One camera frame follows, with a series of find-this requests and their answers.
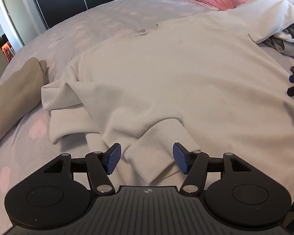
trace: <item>bed sheet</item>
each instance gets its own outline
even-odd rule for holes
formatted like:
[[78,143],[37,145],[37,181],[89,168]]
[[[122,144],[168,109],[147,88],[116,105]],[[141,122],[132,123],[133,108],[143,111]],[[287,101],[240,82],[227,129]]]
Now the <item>bed sheet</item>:
[[[100,41],[209,11],[185,0],[116,0],[100,5],[54,26],[23,47],[8,65],[0,84],[30,57],[47,61],[47,79],[53,82],[71,59]],[[286,70],[294,65],[294,59],[260,46]],[[138,47],[133,52],[141,51]],[[78,158],[89,152],[84,134],[68,135],[52,145],[48,139],[49,119],[49,113],[38,105],[0,142],[0,234],[12,226],[4,209],[4,197],[11,187],[61,153]],[[74,178],[87,181],[82,175]]]

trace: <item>metal screw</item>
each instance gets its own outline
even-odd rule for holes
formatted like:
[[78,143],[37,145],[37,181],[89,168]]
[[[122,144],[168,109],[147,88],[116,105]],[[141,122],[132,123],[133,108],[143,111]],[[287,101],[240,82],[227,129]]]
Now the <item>metal screw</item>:
[[183,187],[183,190],[184,192],[187,192],[187,193],[195,193],[198,191],[198,187],[193,184],[188,184]]
[[108,184],[101,184],[97,186],[97,191],[101,193],[108,193],[112,190],[112,187]]

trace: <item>logo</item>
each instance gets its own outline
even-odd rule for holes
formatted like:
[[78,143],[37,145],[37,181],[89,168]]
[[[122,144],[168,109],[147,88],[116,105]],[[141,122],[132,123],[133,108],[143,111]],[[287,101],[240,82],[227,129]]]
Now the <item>logo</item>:
[[150,193],[152,193],[153,191],[152,191],[151,189],[148,188],[148,189],[144,190],[143,192],[146,193],[146,194],[150,194]]

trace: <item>pile of clothes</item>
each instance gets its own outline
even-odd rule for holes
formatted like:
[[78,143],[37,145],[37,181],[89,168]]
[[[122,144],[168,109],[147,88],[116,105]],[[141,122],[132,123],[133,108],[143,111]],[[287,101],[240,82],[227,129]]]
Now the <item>pile of clothes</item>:
[[294,57],[294,23],[285,30],[270,36],[264,44],[276,49],[279,53]]

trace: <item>brown fabric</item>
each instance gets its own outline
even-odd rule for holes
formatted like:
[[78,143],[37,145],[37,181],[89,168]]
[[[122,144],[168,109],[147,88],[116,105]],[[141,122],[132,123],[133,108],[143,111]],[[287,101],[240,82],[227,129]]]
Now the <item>brown fabric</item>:
[[46,68],[46,61],[32,57],[0,85],[0,140],[41,102]]

